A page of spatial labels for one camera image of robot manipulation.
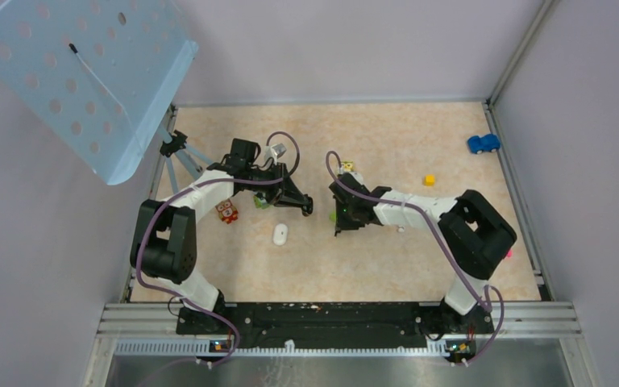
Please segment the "black earbud charging case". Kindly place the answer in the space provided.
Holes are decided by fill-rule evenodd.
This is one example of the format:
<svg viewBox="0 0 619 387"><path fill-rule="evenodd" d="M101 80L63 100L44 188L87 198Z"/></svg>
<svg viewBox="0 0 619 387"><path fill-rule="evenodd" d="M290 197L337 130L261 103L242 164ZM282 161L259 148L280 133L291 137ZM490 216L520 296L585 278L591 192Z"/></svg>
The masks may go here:
<svg viewBox="0 0 619 387"><path fill-rule="evenodd" d="M310 196L305 196L305 202L301 207L301 213L305 217L309 217L314 212L314 200Z"/></svg>

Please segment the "white earbud charging case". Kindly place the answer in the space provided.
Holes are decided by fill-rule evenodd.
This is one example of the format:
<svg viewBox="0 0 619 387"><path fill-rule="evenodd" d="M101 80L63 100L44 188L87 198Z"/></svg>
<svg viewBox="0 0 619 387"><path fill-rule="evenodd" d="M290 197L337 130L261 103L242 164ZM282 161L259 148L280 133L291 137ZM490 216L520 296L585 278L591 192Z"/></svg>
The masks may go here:
<svg viewBox="0 0 619 387"><path fill-rule="evenodd" d="M288 226L284 223L278 223L275 225L272 233L272 242L276 246L283 246L288 240Z"/></svg>

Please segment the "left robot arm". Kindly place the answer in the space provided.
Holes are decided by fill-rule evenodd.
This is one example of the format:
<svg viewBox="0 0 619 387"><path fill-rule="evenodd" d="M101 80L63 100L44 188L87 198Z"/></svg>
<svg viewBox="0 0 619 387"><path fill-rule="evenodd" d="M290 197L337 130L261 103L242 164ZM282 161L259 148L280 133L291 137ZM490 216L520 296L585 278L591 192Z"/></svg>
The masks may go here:
<svg viewBox="0 0 619 387"><path fill-rule="evenodd" d="M219 289L197 270L197 224L216 206L249 190L270 206L291 207L304 216L314 211L314 200L302 193L291 176L294 168L281 163L274 147L261 165L264 149L255 142L233 139L230 151L211 164L193 183L162 201L148 199L139 207L130 254L138 282L180 298L196 310L196 324L216 333L226 323L226 311L217 304Z"/></svg>

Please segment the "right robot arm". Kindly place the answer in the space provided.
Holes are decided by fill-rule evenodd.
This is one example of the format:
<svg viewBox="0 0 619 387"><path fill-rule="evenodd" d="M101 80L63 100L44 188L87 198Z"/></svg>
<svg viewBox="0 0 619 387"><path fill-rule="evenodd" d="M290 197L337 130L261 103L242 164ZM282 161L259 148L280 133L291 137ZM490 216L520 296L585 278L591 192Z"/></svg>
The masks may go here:
<svg viewBox="0 0 619 387"><path fill-rule="evenodd" d="M336 201L336 231L367 225L427 229L455 270L440 310L442 325L461 332L472 323L472 309L490 307L480 297L496 268L517 242L517 233L478 191L432 198L387 186L370 190L353 173L329 186Z"/></svg>

